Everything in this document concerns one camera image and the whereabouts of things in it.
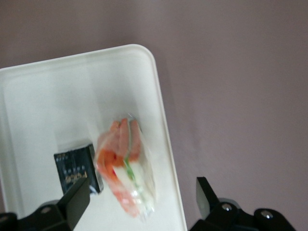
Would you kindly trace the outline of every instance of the plastic-wrapped food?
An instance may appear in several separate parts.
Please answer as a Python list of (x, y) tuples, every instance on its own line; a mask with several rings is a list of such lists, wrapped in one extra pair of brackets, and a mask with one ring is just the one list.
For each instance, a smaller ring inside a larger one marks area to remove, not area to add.
[(123, 209), (144, 219), (154, 210), (155, 191), (149, 150), (142, 140), (137, 120), (129, 117), (114, 121), (98, 138), (95, 159)]

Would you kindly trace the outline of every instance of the black package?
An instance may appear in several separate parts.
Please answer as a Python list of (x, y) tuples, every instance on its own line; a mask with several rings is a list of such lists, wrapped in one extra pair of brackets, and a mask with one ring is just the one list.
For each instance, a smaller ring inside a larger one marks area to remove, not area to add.
[(98, 194), (103, 190), (103, 181), (93, 166), (93, 159), (92, 144), (54, 155), (63, 193), (81, 177), (89, 178), (90, 194)]

